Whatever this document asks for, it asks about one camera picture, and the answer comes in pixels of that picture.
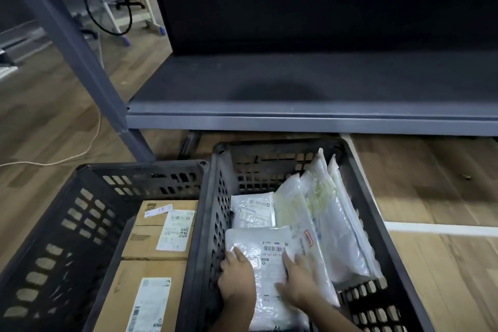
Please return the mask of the small cardboard box with label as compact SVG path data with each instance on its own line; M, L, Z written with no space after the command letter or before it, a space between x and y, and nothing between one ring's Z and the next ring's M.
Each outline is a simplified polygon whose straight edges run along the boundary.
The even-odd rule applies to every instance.
M187 261L197 208L197 200L144 201L122 259Z

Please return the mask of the grey metal shelf rack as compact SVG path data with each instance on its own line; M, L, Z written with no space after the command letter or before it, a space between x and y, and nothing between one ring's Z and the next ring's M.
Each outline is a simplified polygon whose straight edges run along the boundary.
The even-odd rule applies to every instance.
M155 159L140 129L498 136L498 48L172 49L126 104L64 2L24 2L138 161Z

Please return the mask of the person's left hand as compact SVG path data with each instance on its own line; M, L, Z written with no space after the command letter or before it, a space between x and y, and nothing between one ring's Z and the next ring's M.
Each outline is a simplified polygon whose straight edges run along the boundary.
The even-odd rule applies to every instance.
M234 266L233 249L227 251L221 262L221 275L217 285L224 303L232 298L245 298L257 301L257 290L253 267Z

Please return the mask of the small white bubble mailer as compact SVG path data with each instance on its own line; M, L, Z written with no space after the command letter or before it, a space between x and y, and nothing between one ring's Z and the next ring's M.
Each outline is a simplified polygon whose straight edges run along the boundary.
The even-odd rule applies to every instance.
M273 191L231 196L232 227L276 227L273 198Z

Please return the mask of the black back panel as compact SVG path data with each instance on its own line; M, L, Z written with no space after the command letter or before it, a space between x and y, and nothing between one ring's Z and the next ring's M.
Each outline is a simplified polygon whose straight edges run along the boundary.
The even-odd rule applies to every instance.
M498 48L498 0L157 1L176 54Z

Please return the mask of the person's right forearm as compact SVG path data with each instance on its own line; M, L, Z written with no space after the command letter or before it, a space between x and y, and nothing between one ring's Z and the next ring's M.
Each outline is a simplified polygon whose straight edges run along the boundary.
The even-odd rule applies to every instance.
M322 297L306 299L300 309L319 332L364 332Z

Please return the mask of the white mailer with red sticker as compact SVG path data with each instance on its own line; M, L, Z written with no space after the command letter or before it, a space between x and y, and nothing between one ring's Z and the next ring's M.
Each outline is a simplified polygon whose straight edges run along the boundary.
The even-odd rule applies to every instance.
M329 265L323 257L311 212L304 197L300 174L289 176L273 195L277 227L289 226L295 253L305 259L323 297L336 307L338 295L329 276Z

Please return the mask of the person's left forearm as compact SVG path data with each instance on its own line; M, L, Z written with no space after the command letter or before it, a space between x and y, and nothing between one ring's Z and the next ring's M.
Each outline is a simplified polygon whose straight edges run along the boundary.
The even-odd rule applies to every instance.
M254 315L255 302L232 298L225 302L223 311L208 332L248 332Z

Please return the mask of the tall white plastic mailer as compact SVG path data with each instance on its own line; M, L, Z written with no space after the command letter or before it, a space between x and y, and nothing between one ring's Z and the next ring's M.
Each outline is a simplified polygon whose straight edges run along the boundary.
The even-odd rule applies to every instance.
M367 260L328 172L322 148L300 177L300 186L333 284L339 287L353 279L369 277Z

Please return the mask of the thin white plastic mailer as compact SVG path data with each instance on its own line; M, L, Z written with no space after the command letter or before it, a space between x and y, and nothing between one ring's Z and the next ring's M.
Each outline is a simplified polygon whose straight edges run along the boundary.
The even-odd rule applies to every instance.
M332 159L330 159L327 169L336 185L346 218L350 225L350 230L355 238L356 251L358 251L357 254L354 254L357 258L353 260L355 272L359 276L369 277L370 279L380 279L383 277L380 265L375 258L374 249L369 242L367 233L364 230L362 222L360 221L345 188L335 154L333 154Z

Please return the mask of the black plastic crate with boxes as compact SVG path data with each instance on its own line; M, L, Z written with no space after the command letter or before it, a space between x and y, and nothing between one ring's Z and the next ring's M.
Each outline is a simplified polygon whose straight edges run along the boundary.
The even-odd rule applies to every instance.
M77 167L0 274L0 332L83 332L146 200L199 199L204 160Z

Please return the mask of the white bubble mailer with label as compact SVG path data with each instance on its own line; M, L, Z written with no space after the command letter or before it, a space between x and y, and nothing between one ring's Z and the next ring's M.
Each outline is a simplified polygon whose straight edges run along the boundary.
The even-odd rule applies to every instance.
M284 283L287 272L282 258L294 257L290 227L231 228L225 234L226 251L238 247L253 267L257 301L250 332L310 332L308 317L284 303L275 283Z

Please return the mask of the large cardboard box with label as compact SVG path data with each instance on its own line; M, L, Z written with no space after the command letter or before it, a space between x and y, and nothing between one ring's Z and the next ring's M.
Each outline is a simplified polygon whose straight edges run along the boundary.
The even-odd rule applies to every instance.
M122 260L93 332L175 332L186 266Z

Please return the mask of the person's right hand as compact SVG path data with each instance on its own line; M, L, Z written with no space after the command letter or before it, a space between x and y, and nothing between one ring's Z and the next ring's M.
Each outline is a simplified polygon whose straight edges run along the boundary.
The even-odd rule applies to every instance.
M314 281L313 275L307 268L307 264L300 255L295 256L295 260L291 259L287 251L282 255L287 277L285 282L288 283L291 292L290 299L282 299L289 305L299 309L306 299L313 296L321 297L321 292Z

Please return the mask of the black plastic crate with mailers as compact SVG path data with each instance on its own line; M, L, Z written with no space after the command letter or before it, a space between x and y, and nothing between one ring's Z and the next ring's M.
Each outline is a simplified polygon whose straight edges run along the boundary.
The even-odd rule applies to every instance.
M337 137L219 143L203 177L175 332L207 332L223 301L217 287L225 257L225 232L232 226L230 198L276 191L302 174L322 148L333 155L352 205L359 214L382 276L352 280L338 291L340 311L369 332L435 332L384 225L350 145Z

